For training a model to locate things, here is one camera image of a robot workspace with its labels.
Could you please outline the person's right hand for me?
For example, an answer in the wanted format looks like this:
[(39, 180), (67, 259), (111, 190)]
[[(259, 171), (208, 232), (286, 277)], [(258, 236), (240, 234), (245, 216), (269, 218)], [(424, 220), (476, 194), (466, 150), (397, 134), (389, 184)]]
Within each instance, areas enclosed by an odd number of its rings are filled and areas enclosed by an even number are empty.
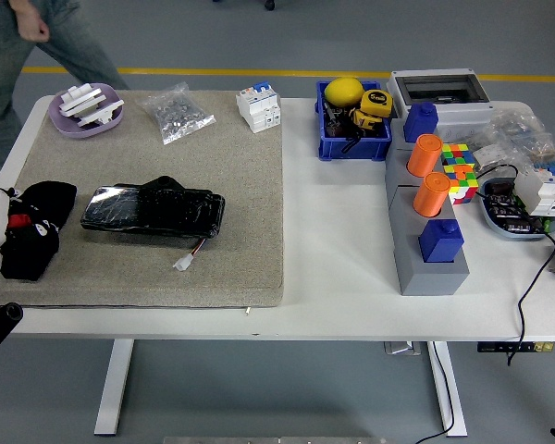
[(49, 27), (31, 1), (9, 0), (8, 3), (15, 14), (18, 33), (23, 40), (33, 43), (49, 41)]

